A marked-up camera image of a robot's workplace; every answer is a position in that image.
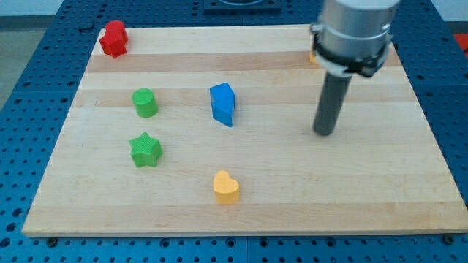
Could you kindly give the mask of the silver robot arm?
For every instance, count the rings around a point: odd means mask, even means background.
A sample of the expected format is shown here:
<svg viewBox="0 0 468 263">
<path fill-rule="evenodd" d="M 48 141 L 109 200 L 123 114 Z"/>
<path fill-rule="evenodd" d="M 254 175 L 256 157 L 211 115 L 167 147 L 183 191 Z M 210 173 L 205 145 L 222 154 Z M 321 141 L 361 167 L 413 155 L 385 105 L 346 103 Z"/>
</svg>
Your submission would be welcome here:
<svg viewBox="0 0 468 263">
<path fill-rule="evenodd" d="M 324 0 L 311 60 L 336 77 L 372 77 L 385 63 L 399 0 Z"/>
</svg>

